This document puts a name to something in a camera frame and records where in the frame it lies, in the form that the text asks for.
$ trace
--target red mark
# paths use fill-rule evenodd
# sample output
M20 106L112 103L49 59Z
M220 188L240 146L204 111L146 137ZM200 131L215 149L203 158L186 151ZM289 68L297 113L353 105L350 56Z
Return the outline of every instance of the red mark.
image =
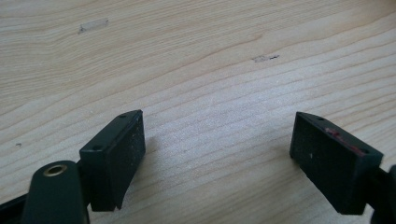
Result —
M358 156L362 157L362 156L366 155L364 152L361 151L360 148L352 146L348 142L346 142L346 140L344 140L344 138L340 135L340 133L337 132L335 129L326 128L324 131L326 131L326 133L331 134L334 138L338 139L338 141L340 141L345 146L349 147Z

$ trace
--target wood grain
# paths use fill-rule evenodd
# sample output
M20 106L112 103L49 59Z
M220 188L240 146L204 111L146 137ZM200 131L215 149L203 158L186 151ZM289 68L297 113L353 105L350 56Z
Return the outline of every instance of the wood grain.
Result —
M288 150L304 111L396 163L396 2L0 2L0 203L134 109L147 155L92 223L369 223Z

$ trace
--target hole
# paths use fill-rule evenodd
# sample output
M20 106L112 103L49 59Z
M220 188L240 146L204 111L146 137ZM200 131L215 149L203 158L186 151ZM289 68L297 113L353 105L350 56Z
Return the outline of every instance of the hole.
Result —
M54 165L48 168L46 171L44 171L44 176L55 176L63 173L67 169L66 165L60 164L60 165Z
M93 150L99 150L101 148L102 148L102 146L97 146L97 145L92 147Z
M366 148L361 148L361 151L364 152L365 154L369 154L370 153L370 151L367 150Z

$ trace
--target scratch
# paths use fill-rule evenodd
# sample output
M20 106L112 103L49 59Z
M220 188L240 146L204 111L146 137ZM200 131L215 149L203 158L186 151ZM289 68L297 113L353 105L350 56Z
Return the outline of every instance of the scratch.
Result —
M272 56L265 56L265 55L261 55L255 58L252 58L251 60L253 60L255 63L262 63L265 61L270 61L276 58L279 58L280 55L276 54L276 55L272 55Z

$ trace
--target black plastic part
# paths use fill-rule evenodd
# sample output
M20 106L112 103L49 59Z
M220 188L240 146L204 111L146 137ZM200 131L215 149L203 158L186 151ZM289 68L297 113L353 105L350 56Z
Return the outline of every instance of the black plastic part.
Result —
M122 206L134 173L146 152L141 110L121 114L99 132L79 155L92 211Z
M90 223L74 162L56 161L35 172L21 223Z
M26 194L0 205L0 223L20 223Z
M374 173L368 192L368 204L375 210L371 223L396 223L396 165L389 173L381 169Z
M361 215L383 154L330 121L297 112L290 155L344 215Z

